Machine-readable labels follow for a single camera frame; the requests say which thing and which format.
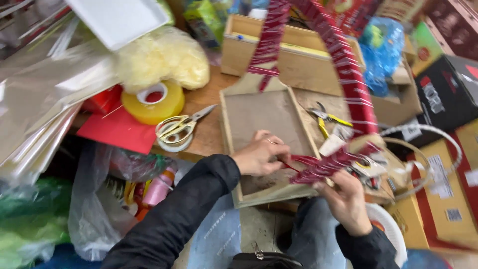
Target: black cardboard box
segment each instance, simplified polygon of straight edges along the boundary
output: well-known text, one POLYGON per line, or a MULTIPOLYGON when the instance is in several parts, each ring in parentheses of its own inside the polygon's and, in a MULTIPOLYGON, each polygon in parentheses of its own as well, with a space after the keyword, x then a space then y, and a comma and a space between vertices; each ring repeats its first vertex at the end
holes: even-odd
MULTIPOLYGON (((478 62, 443 55, 415 78, 423 114, 408 123, 432 125, 451 132, 478 118, 478 62)), ((421 148, 440 138, 439 134, 418 128, 391 134, 421 148)), ((410 151, 390 145, 398 157, 410 151)))

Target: person's left hand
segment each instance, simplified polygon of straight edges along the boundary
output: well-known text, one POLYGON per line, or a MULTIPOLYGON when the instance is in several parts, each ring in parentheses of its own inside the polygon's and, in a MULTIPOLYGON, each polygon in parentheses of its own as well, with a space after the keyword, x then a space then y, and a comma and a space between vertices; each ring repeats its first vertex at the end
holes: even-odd
POLYGON ((241 175, 263 176, 282 168, 291 161, 290 148, 270 131, 256 131, 249 145, 231 154, 241 175), (277 161, 269 162, 273 156, 277 161))

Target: red paper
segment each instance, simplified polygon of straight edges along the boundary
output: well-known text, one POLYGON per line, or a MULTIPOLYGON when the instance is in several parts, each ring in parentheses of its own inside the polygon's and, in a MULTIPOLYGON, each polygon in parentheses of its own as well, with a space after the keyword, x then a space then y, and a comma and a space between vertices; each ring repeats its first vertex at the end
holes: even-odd
MULTIPOLYGON (((118 102, 114 107, 121 105, 121 102, 118 102)), ((156 140, 155 127, 155 125, 138 122, 124 107, 120 107, 107 116, 91 115, 76 135, 134 152, 149 154, 156 140)))

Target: white foam tray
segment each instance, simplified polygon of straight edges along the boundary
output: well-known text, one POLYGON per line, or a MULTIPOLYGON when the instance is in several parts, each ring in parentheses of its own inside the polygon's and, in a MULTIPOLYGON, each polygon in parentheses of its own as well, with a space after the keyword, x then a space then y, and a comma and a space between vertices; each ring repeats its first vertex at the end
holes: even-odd
POLYGON ((156 0, 65 0, 76 15, 111 51, 166 24, 156 0))

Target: scissors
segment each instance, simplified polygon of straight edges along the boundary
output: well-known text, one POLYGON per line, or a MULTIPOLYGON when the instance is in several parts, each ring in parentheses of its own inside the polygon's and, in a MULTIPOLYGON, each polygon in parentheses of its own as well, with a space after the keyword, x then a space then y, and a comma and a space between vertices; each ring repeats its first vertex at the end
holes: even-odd
POLYGON ((161 139, 162 142, 166 144, 176 144, 183 142, 186 140, 191 134, 193 133, 194 127, 196 126, 197 121, 209 114, 217 105, 210 105, 196 113, 192 116, 189 115, 182 115, 182 116, 175 116, 164 121, 160 122, 156 127, 156 136, 161 139), (176 122, 171 127, 167 128, 165 131, 160 132, 160 128, 165 126, 168 123, 176 122), (170 137, 174 135, 180 134, 182 131, 186 131, 186 135, 179 140, 170 141, 170 137))
POLYGON ((316 102, 316 103, 317 103, 317 105, 319 105, 320 109, 309 108, 309 109, 306 109, 306 111, 309 112, 309 114, 311 114, 314 118, 317 118, 320 132, 322 133, 322 135, 324 136, 325 139, 327 139, 329 137, 329 133, 327 132, 325 122, 339 123, 341 125, 352 127, 351 123, 349 123, 347 121, 344 121, 342 119, 339 119, 332 114, 328 114, 327 111, 326 111, 326 108, 320 102, 316 102))

